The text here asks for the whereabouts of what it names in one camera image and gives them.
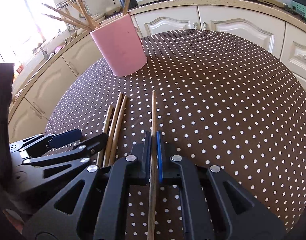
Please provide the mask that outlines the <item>wall utensil rail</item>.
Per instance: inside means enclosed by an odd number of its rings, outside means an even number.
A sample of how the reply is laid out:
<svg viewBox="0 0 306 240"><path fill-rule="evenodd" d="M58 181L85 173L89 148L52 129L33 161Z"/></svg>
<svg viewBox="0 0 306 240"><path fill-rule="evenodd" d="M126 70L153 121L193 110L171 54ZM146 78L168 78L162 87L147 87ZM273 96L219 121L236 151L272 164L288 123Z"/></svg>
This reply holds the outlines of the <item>wall utensil rail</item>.
<svg viewBox="0 0 306 240"><path fill-rule="evenodd" d="M70 3L77 3L77 0L60 0L58 3L56 3L56 8L57 9L64 9L65 7L69 6L69 2Z"/></svg>

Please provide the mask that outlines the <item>pink cylindrical utensil holder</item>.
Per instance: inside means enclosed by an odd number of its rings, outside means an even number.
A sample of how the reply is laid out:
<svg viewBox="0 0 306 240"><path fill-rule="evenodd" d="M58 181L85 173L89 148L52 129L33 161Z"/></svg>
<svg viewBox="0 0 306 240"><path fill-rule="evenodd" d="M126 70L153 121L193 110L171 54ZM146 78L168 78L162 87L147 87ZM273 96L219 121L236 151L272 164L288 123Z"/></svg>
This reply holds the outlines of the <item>pink cylindrical utensil holder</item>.
<svg viewBox="0 0 306 240"><path fill-rule="evenodd" d="M129 14L101 25L91 32L91 36L115 76L131 75L147 63Z"/></svg>

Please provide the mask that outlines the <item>wooden chopstick on table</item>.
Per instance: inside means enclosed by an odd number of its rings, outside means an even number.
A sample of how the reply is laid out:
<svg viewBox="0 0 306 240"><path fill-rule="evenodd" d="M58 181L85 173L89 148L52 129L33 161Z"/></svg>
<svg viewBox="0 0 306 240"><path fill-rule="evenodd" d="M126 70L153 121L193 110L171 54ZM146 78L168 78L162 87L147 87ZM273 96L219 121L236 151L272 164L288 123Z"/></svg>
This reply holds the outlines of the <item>wooden chopstick on table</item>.
<svg viewBox="0 0 306 240"><path fill-rule="evenodd" d="M111 118L111 115L112 115L113 110L114 110L113 105L109 105L109 107L108 107L108 109L107 109L107 112L106 112L105 121L104 121L103 133L108 134L108 132L109 132L110 118ZM98 156L97 156L97 162L96 162L96 164L97 164L99 167L102 167L102 165L103 165L103 158L104 158L105 148L106 148L106 147L104 147L104 148L98 153Z"/></svg>
<svg viewBox="0 0 306 240"><path fill-rule="evenodd" d="M123 122L124 109L125 109L125 106L126 106L127 99L128 99L127 96L123 97L123 101L122 101L122 104L121 104L121 107L120 107L120 110L119 110L116 129L114 131L112 147L111 147L111 151L110 151L109 166L113 165L114 159L115 159L115 156L116 156L116 149L117 149L120 129L121 129L122 122Z"/></svg>
<svg viewBox="0 0 306 240"><path fill-rule="evenodd" d="M112 118L112 121L111 121L110 130L109 130L109 138L108 138L106 149L105 149L103 167L107 167L108 164L109 164L109 158L110 158L110 152L111 152L111 148L112 148L113 136L114 136L114 131L115 131L115 128L116 128L116 123L117 123L118 114L119 114L119 110L120 110L120 105L122 103L122 99L123 99L123 94L119 93L118 100L117 100L117 103L116 103L116 107L115 107L114 113L113 113L113 118Z"/></svg>

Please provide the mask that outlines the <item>chrome sink faucet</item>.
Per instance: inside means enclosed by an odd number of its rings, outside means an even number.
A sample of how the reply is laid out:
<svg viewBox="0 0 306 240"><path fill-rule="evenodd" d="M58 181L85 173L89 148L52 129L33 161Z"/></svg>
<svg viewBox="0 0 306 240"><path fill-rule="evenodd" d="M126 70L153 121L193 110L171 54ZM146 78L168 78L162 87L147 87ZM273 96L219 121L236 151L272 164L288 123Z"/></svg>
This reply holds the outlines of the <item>chrome sink faucet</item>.
<svg viewBox="0 0 306 240"><path fill-rule="evenodd" d="M47 48L46 49L43 49L42 47L42 43L38 43L38 48L41 50L42 54L43 54L43 58L47 61L49 60L50 56L49 54L47 53Z"/></svg>

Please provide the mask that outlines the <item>cream lower kitchen cabinets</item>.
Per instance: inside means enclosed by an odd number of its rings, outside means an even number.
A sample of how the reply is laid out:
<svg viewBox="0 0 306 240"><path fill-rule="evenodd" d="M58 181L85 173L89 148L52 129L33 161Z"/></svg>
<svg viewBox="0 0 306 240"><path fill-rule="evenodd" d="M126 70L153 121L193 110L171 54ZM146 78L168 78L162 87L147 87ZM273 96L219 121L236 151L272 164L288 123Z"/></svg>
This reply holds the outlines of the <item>cream lower kitchen cabinets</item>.
<svg viewBox="0 0 306 240"><path fill-rule="evenodd" d="M131 12L140 37L171 30L202 29L230 33L279 58L306 90L306 22L285 10L250 3L232 6L148 5ZM56 105L70 85L101 58L95 42L83 33L42 61L24 83L14 81L9 140L42 133Z"/></svg>

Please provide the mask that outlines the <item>brown polka dot tablecloth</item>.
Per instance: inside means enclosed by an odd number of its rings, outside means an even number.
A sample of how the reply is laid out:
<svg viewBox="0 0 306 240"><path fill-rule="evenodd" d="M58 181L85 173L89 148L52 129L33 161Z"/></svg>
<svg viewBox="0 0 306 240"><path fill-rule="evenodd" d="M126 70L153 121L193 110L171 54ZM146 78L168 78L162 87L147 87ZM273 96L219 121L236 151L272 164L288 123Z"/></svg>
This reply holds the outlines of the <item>brown polka dot tablecloth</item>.
<svg viewBox="0 0 306 240"><path fill-rule="evenodd" d="M148 59L116 77L104 59L90 66L54 109L45 133L103 130L109 105L128 97L116 158L151 128L198 166L217 164L291 230L306 206L306 92L260 46L209 30L173 30L142 39Z"/></svg>

